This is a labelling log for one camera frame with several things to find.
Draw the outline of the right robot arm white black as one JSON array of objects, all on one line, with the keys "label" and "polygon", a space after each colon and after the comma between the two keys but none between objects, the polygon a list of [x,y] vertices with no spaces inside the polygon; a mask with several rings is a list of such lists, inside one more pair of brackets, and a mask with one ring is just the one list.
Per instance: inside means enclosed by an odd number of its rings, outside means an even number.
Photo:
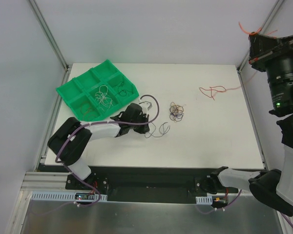
[{"label": "right robot arm white black", "polygon": [[282,169],[242,171],[220,167],[200,181],[201,189],[210,194],[228,187],[249,191],[259,202],[293,216],[293,35],[272,37],[259,31],[249,33],[249,64],[268,77],[276,124],[282,134],[284,152]]}]

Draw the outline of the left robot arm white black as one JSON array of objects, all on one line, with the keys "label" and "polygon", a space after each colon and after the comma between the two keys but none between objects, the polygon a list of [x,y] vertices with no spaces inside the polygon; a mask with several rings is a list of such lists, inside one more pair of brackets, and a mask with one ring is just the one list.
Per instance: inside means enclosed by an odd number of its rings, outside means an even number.
[{"label": "left robot arm white black", "polygon": [[93,177],[91,169],[81,158],[88,142],[106,138],[106,137],[121,137],[133,130],[139,134],[145,134],[149,131],[148,124],[146,125],[129,125],[128,123],[145,123],[148,122],[148,110],[150,104],[141,102],[139,104],[132,103],[127,106],[125,111],[111,117],[108,124],[93,124],[80,129],[64,147],[64,150],[59,156],[60,163],[68,167],[68,169],[77,176],[76,183],[82,189],[90,189],[93,185]]}]

